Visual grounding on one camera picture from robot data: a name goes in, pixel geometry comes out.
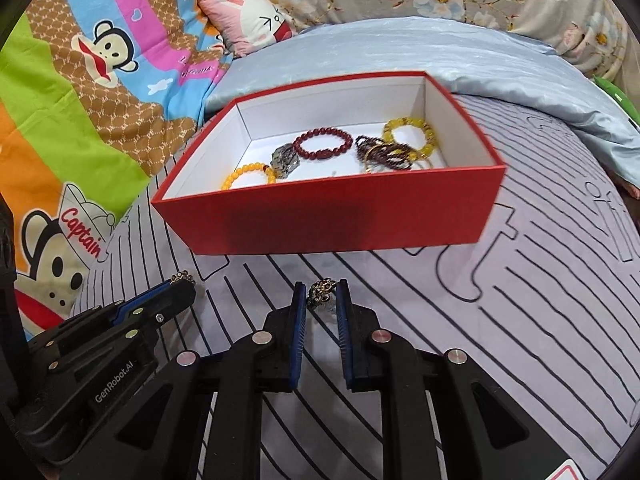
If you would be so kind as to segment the colourful monkey cartoon sheet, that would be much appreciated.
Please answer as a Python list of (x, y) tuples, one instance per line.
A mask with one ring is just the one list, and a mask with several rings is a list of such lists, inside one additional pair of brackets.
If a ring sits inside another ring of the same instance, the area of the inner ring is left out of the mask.
[(28, 336), (62, 323), (228, 70), (198, 0), (32, 0), (1, 50), (1, 194)]

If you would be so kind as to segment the light blue folded quilt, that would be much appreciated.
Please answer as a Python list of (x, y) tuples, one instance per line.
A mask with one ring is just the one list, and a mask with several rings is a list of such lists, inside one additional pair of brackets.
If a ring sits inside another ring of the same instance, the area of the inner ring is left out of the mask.
[(639, 130), (576, 67), (539, 40), (440, 18), (372, 18), (321, 25), (232, 61), (204, 102), (286, 84), (381, 72), (425, 72), (452, 93), (539, 110), (577, 131), (606, 168), (639, 182)]

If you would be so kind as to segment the pink bunny pillow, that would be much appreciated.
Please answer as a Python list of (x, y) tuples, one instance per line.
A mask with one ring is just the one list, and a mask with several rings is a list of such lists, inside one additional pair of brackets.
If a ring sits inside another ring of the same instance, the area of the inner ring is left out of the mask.
[(236, 58), (293, 38), (293, 20), (270, 0), (198, 0)]

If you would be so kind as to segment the thin gold bangle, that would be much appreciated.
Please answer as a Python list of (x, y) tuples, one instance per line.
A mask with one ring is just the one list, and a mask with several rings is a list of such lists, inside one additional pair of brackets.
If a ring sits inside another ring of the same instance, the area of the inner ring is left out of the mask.
[(373, 143), (364, 148), (357, 148), (360, 162), (364, 170), (371, 172), (373, 168), (385, 168), (394, 171), (411, 170), (414, 165), (420, 169), (433, 169), (433, 163), (407, 144)]

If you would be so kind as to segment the red cardboard box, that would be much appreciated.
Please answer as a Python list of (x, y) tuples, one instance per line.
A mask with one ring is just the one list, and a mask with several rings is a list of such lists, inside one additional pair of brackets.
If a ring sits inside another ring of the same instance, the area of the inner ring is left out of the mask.
[[(304, 160), (286, 179), (224, 180), (281, 145), (324, 148), (322, 127), (379, 136), (420, 117), (434, 129), (433, 169), (364, 170), (355, 152)], [(199, 255), (294, 254), (470, 244), (482, 234), (506, 164), (452, 95), (423, 72), (321, 78), (232, 100), (198, 134), (153, 196)]]

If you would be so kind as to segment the grey striped bed sheet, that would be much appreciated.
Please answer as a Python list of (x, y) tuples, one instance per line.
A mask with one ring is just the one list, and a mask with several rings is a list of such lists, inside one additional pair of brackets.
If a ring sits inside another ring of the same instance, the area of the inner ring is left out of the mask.
[(460, 103), (508, 165), (478, 243), (197, 256), (143, 192), (75, 310), (188, 271), (198, 296), (162, 328), (156, 353), (168, 361), (186, 349), (227, 349), (285, 306), (296, 282), (342, 278), (358, 304), (416, 348), (468, 352), (597, 478), (639, 417), (639, 205), (559, 120), (479, 96)]

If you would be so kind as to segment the silver metal watch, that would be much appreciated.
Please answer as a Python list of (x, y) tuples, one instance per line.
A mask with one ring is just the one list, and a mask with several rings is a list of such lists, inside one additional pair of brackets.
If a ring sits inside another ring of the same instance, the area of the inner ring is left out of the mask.
[(286, 179), (299, 166), (299, 154), (292, 143), (283, 144), (271, 155), (270, 167), (277, 180)]

